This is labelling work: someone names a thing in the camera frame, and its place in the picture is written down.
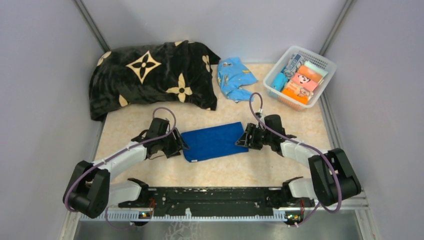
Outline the white blue printed towel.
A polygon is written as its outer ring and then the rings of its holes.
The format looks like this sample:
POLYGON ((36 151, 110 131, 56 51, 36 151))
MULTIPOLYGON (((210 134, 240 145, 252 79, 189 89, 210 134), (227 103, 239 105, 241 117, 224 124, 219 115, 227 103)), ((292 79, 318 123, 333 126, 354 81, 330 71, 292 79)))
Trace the white blue printed towel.
POLYGON ((298 69, 304 65, 306 62, 305 58, 299 53, 295 53, 291 56, 288 61, 288 64, 284 67, 282 73, 288 78, 291 79, 298 69))

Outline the dark blue towel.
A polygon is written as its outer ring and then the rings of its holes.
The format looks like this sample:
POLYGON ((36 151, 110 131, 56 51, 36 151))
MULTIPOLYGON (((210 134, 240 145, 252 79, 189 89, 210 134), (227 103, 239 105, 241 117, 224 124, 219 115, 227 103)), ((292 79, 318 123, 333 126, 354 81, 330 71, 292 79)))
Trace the dark blue towel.
POLYGON ((189 163, 196 163, 247 153, 249 151, 247 147, 236 145, 243 133, 241 122, 183 132, 181 136, 188 145, 188 149, 183 151, 183 156, 189 163))

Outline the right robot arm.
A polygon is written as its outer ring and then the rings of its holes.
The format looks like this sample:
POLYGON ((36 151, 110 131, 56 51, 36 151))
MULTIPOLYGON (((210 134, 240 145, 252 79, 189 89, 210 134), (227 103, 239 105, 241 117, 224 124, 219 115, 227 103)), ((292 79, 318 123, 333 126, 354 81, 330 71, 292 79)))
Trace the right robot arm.
POLYGON ((281 199, 284 204, 295 206, 301 198, 309 198, 328 207, 362 192, 343 149, 317 152, 295 135, 286 134, 279 115, 268 115, 261 120, 262 123, 248 123, 235 144, 253 150, 269 146, 279 156, 296 160, 310 170, 309 178, 295 177, 283 183, 281 199))

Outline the bright blue terry towel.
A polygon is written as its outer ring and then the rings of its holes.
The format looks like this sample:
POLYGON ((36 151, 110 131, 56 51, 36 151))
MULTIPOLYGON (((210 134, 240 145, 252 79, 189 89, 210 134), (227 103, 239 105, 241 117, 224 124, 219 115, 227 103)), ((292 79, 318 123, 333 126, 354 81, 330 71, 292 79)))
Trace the bright blue terry towel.
POLYGON ((281 92, 288 81, 289 78, 283 72, 279 72, 272 81, 271 88, 281 92))

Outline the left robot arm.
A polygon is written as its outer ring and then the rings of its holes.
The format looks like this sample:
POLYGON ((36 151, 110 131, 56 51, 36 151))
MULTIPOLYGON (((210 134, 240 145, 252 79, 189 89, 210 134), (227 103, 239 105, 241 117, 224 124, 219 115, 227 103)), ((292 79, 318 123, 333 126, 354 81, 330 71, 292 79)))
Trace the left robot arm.
POLYGON ((120 183, 112 183, 112 180, 157 152, 171 158, 188 148, 175 126, 170 126, 166 119, 155 117, 148 129, 132 138, 118 152, 93 162, 80 161, 73 170, 62 201, 68 211, 82 213, 91 219, 100 216, 108 207, 121 203, 144 207, 150 200, 146 183, 136 178, 120 183))

